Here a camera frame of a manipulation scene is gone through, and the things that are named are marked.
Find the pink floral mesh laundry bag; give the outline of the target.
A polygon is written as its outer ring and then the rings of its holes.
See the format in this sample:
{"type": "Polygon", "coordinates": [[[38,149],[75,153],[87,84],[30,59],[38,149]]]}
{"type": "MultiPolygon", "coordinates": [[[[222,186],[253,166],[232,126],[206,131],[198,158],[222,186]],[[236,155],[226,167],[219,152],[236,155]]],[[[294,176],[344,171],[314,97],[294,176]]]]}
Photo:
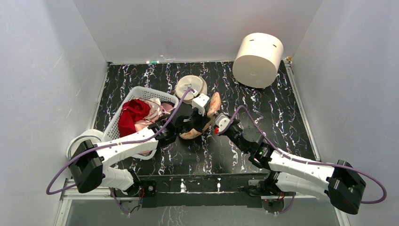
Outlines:
{"type": "Polygon", "coordinates": [[[219,92],[215,92],[211,97],[210,107],[206,117],[204,118],[204,122],[201,123],[199,129],[193,128],[190,131],[181,134],[180,138],[186,140],[194,139],[200,136],[203,132],[205,132],[209,128],[209,126],[215,121],[216,112],[220,110],[221,104],[221,96],[219,92]]]}

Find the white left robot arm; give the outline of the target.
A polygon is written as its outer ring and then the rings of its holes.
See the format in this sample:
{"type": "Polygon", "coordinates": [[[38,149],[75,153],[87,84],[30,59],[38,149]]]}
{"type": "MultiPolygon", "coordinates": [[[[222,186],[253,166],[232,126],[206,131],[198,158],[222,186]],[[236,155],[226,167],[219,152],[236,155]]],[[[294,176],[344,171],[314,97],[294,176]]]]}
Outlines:
{"type": "Polygon", "coordinates": [[[118,139],[100,142],[90,136],[76,138],[71,145],[68,169],[79,193],[103,186],[119,189],[129,196],[137,195],[141,188],[137,174],[112,165],[144,152],[149,152],[151,158],[158,148],[175,142],[178,136],[205,128],[213,115],[196,107],[181,106],[142,130],[118,139]]]}

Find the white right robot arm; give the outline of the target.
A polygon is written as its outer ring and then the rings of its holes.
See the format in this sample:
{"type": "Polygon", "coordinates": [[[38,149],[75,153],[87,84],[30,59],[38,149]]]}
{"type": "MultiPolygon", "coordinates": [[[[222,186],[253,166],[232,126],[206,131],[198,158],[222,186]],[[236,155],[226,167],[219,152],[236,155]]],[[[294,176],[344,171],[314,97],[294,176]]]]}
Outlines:
{"type": "Polygon", "coordinates": [[[322,164],[291,155],[272,145],[253,126],[241,128],[239,121],[221,114],[215,120],[215,132],[227,136],[249,161],[270,174],[258,186],[271,195],[293,192],[330,201],[337,209],[352,215],[359,211],[366,183],[346,161],[322,164]]]}

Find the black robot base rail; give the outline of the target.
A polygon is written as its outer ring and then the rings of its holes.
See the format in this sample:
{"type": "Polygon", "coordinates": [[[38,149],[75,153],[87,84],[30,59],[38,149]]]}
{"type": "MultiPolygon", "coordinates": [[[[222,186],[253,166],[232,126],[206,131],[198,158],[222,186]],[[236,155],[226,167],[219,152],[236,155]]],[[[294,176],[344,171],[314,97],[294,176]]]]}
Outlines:
{"type": "Polygon", "coordinates": [[[166,206],[246,206],[265,208],[268,212],[282,212],[292,196],[316,198],[330,203],[325,188],[318,188],[306,181],[299,187],[278,189],[274,182],[288,180],[293,176],[285,173],[243,173],[203,175],[145,175],[139,176],[140,185],[132,192],[100,186],[81,194],[77,188],[63,191],[62,199],[112,200],[122,206],[126,213],[141,208],[166,206]]]}

